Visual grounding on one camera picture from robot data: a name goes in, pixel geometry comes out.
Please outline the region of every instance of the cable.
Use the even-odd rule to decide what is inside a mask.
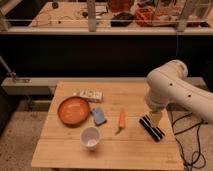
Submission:
[[[183,118],[186,118],[186,117],[189,117],[192,115],[192,113],[190,112],[189,114],[186,114],[178,119],[176,119],[175,121],[173,121],[173,113],[172,113],[172,108],[170,105],[168,105],[170,111],[171,111],[171,121],[172,121],[172,128],[174,130],[174,125],[180,121],[181,119]],[[196,139],[197,139],[197,144],[198,144],[198,150],[194,151],[191,155],[191,161],[187,161],[186,158],[185,158],[185,154],[184,154],[184,150],[183,150],[183,146],[182,144],[180,143],[180,141],[176,138],[176,141],[178,142],[179,144],[179,147],[180,147],[180,151],[181,151],[181,158],[184,162],[184,166],[185,168],[187,169],[187,171],[192,171],[193,168],[195,169],[202,169],[206,166],[206,159],[205,159],[205,156],[201,153],[201,145],[200,145],[200,136],[199,136],[199,131],[200,131],[200,128],[201,128],[201,125],[205,124],[203,120],[201,120],[200,122],[194,124],[193,126],[189,127],[189,128],[186,128],[182,131],[179,131],[177,133],[174,133],[175,136],[179,135],[179,134],[182,134],[182,133],[185,133],[195,127],[198,127],[197,128],[197,131],[196,131]],[[199,159],[202,158],[203,159],[203,164],[200,165],[200,166],[196,166],[196,163],[199,161]]]

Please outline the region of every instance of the orange carrot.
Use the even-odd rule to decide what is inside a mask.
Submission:
[[[119,127],[120,128],[125,128],[126,126],[126,120],[125,120],[125,111],[124,109],[120,110],[120,118],[119,118]]]

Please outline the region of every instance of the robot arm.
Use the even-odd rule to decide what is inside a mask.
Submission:
[[[213,94],[185,82],[187,74],[187,66],[179,60],[152,70],[147,76],[150,87],[145,97],[147,105],[157,113],[174,100],[213,124]]]

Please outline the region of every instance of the white cup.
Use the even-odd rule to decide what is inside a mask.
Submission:
[[[85,128],[81,133],[81,143],[89,150],[95,150],[100,141],[100,133],[95,127]]]

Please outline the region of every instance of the floor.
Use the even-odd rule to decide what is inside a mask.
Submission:
[[[13,113],[8,125],[0,137],[0,171],[50,171],[51,169],[32,168],[30,166],[33,152],[36,147],[42,125],[45,121],[49,102],[34,106],[33,111],[27,111],[26,105],[22,102]],[[175,120],[188,114],[183,108],[176,104],[168,107],[168,113],[171,120]],[[174,125],[174,132],[200,122],[195,115],[186,117]],[[193,151],[198,149],[196,130],[194,129],[177,135],[176,138],[181,142],[187,161],[191,160]],[[213,170],[213,126],[203,124],[200,127],[201,152],[205,157],[206,166],[201,171]],[[201,166],[204,160],[202,157],[196,163]]]

